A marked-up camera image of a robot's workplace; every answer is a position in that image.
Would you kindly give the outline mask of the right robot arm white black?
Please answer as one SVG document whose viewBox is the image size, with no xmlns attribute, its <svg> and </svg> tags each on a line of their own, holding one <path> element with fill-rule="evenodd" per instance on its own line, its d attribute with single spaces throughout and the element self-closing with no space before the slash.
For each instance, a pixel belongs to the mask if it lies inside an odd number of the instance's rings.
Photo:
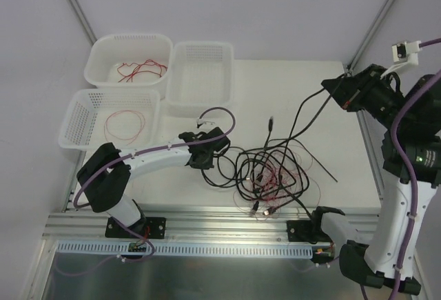
<svg viewBox="0 0 441 300">
<path fill-rule="evenodd" d="M 343 110 L 364 110 L 385 127 L 381 150 L 389 179 L 370 242 L 342 210 L 325 206 L 311 213 L 310 237 L 331 240 L 340 272 L 362 289 L 388 287 L 392 294 L 417 295 L 416 242 L 440 188 L 440 75 L 424 75 L 403 93 L 396 72 L 373 64 L 354 76 L 325 79 L 322 87 Z"/>
</svg>

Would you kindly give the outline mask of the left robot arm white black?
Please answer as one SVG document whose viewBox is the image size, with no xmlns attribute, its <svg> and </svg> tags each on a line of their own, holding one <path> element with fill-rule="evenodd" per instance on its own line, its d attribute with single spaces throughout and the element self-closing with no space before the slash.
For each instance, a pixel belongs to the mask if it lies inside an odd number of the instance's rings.
<svg viewBox="0 0 441 300">
<path fill-rule="evenodd" d="M 76 174 L 93 212 L 107 213 L 129 237 L 145 232 L 147 219 L 138 204 L 125 194 L 127 184 L 144 174 L 171 167 L 197 170 L 214 167 L 214 155 L 230 144 L 216 127 L 209 132 L 183 132 L 165 145 L 123 152 L 113 143 L 101 145 Z"/>
</svg>

